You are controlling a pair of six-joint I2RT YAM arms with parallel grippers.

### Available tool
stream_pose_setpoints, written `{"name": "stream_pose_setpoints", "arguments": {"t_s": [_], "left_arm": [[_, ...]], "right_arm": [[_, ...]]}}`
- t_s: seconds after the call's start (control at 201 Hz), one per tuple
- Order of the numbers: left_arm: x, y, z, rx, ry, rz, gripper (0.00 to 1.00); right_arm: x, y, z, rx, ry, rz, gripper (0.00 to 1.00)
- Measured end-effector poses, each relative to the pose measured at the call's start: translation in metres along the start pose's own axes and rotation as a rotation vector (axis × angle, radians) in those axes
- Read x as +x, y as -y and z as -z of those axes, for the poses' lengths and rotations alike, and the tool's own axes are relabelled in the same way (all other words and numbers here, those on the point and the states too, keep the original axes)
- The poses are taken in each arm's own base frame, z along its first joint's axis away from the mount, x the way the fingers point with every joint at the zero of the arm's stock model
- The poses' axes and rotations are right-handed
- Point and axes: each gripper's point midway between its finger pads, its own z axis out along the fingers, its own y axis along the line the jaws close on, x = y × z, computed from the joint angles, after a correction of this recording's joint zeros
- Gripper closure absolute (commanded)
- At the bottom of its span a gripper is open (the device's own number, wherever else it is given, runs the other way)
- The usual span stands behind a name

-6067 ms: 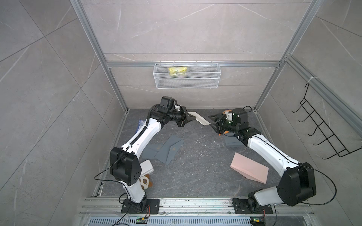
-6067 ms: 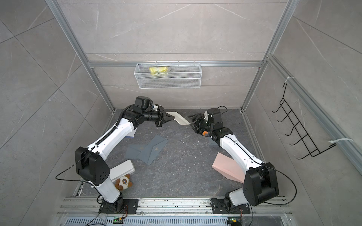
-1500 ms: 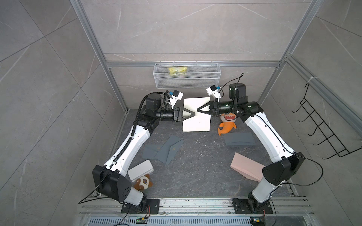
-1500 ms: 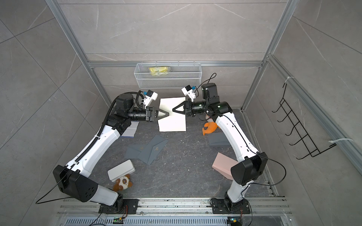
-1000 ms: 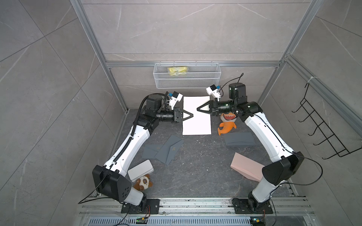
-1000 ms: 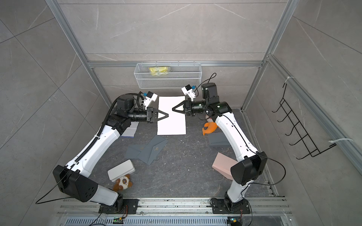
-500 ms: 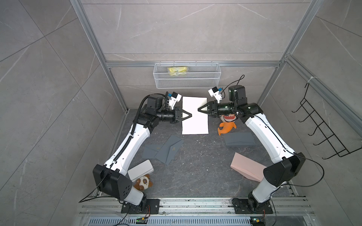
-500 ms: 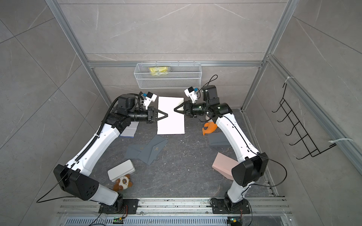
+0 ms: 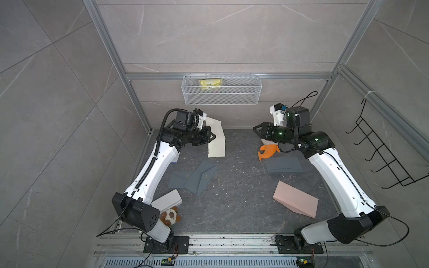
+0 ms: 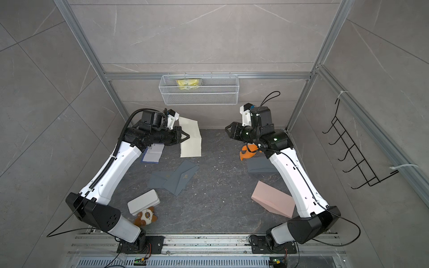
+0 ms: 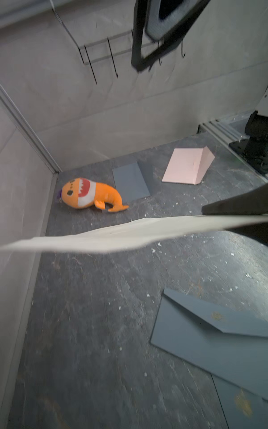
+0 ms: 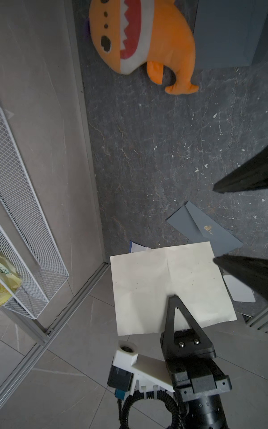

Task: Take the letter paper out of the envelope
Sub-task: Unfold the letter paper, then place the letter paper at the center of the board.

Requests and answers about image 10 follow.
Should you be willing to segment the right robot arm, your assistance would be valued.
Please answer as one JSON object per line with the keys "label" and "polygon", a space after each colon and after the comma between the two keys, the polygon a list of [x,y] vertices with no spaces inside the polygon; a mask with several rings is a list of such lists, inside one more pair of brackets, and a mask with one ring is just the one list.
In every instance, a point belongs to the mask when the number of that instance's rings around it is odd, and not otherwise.
{"label": "right robot arm", "polygon": [[240,108],[241,122],[232,122],[225,131],[229,138],[253,144],[265,154],[284,180],[296,204],[298,216],[267,231],[270,248],[285,243],[304,244],[330,230],[341,219],[336,206],[330,206],[312,184],[299,162],[289,136],[276,130],[267,101],[280,96],[280,91],[269,93],[259,106],[247,103]]}

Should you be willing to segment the pink envelope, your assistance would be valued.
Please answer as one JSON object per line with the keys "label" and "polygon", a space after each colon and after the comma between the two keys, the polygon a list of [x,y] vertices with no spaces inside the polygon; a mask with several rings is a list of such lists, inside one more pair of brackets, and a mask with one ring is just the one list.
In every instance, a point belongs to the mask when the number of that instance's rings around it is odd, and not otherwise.
{"label": "pink envelope", "polygon": [[268,184],[258,181],[251,198],[270,213],[293,217],[296,206],[293,198]]}

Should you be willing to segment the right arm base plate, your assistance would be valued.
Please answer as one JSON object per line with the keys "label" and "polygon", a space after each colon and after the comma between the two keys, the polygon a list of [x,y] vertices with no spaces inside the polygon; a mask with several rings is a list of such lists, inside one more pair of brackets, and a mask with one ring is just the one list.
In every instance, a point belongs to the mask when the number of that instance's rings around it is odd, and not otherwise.
{"label": "right arm base plate", "polygon": [[297,248],[294,242],[286,242],[278,244],[268,235],[251,234],[248,237],[248,242],[251,246],[253,254],[281,254],[281,253],[297,253]]}

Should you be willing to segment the cream letter paper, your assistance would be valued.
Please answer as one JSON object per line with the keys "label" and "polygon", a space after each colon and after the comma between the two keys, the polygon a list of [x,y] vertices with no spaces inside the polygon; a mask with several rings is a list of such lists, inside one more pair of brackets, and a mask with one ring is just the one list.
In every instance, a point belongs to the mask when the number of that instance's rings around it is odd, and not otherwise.
{"label": "cream letter paper", "polygon": [[181,143],[181,158],[202,156],[202,137],[198,122],[192,119],[179,117],[182,131],[189,134],[189,139]]}

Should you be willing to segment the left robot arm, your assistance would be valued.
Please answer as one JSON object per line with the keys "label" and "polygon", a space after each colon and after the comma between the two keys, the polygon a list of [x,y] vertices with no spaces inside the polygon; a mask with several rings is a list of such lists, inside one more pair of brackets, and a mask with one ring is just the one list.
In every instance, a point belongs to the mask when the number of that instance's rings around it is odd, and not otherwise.
{"label": "left robot arm", "polygon": [[190,138],[175,123],[179,113],[172,109],[163,112],[141,108],[127,119],[117,144],[93,179],[78,193],[69,193],[66,204],[81,222],[108,233],[127,243],[136,242],[142,235],[121,211],[109,205],[112,196],[134,161],[151,145],[172,146]]}

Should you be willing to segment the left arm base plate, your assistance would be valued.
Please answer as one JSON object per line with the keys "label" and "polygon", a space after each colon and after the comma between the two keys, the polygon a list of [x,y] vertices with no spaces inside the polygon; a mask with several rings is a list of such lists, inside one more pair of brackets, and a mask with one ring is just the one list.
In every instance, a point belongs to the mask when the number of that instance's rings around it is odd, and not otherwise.
{"label": "left arm base plate", "polygon": [[164,236],[143,236],[133,243],[120,240],[116,252],[125,254],[161,254],[164,240]]}

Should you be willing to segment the blue bordered letter paper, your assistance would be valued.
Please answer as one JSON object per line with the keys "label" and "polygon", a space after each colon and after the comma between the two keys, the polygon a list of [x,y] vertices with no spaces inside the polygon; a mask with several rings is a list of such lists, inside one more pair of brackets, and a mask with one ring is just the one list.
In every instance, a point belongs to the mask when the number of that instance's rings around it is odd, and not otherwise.
{"label": "blue bordered letter paper", "polygon": [[152,144],[143,152],[142,163],[158,164],[164,150],[164,144]]}

